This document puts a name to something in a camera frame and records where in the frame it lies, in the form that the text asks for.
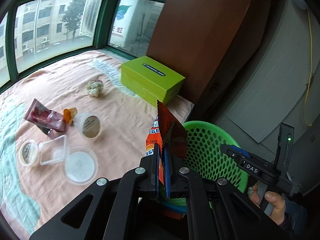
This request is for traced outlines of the person right hand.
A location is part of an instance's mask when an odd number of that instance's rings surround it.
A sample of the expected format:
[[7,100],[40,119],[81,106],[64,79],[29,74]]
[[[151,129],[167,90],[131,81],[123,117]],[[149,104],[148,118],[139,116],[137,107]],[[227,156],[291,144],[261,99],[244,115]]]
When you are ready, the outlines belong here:
[[[250,200],[259,206],[260,198],[257,194],[258,185],[255,184],[253,187],[248,188],[248,196]],[[285,220],[285,199],[283,196],[276,192],[267,191],[264,198],[274,206],[270,218],[277,224],[280,225]]]

